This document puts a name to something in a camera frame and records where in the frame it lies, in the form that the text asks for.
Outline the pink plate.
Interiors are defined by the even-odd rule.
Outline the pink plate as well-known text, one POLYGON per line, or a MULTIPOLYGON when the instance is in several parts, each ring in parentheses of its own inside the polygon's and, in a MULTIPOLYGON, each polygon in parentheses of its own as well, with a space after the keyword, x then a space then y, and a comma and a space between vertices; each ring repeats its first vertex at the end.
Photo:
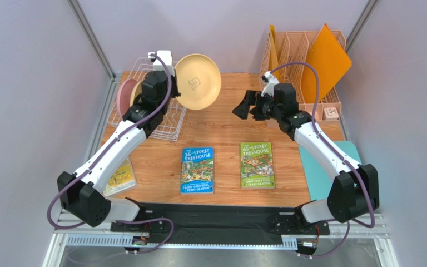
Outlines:
POLYGON ((121 83, 116 95, 116 110, 120 118, 127 112, 131 106, 130 97, 134 87, 137 85, 137 80, 129 78, 121 83))

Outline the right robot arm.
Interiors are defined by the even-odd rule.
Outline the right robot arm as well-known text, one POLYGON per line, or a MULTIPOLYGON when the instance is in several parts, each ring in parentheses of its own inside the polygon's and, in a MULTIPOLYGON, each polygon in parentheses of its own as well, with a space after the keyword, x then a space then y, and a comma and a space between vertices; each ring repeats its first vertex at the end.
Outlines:
POLYGON ((348 156, 320 129, 312 116, 299 108, 296 90, 290 83, 273 86, 272 96, 248 90, 233 109, 240 119, 252 115, 256 121, 275 120, 282 132, 305 148, 331 178, 328 197, 295 208, 298 225, 309 226, 320 221, 346 223, 370 214, 369 228, 375 224, 373 212, 379 207, 378 171, 372 164, 363 165, 348 156))

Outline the tan yellow plate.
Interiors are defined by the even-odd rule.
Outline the tan yellow plate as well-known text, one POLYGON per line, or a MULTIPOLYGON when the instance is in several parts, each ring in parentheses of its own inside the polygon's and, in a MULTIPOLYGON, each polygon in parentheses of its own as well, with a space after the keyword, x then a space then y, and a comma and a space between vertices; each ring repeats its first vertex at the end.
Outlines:
POLYGON ((142 92, 142 81, 136 83, 130 94, 130 106, 135 102, 135 98, 142 92))

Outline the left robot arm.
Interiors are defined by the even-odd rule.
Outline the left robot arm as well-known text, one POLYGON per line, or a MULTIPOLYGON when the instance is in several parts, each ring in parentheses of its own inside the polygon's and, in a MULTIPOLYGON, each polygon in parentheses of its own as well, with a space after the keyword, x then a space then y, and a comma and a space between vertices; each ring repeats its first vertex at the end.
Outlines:
POLYGON ((103 191, 118 167, 161 124, 172 97, 177 97, 176 77, 169 71, 149 72, 142 93, 124 114, 115 133, 84 165, 57 179, 63 209, 91 227, 104 221, 133 221, 137 202, 105 197, 103 191))

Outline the cream yellow plate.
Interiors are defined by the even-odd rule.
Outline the cream yellow plate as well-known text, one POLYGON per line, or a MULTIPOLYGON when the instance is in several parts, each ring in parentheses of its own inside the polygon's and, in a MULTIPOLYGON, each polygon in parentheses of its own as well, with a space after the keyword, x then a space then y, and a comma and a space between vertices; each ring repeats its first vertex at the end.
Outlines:
POLYGON ((206 55, 194 53, 180 59, 175 66, 178 102, 189 110, 211 106, 221 91, 221 74, 216 63, 206 55))

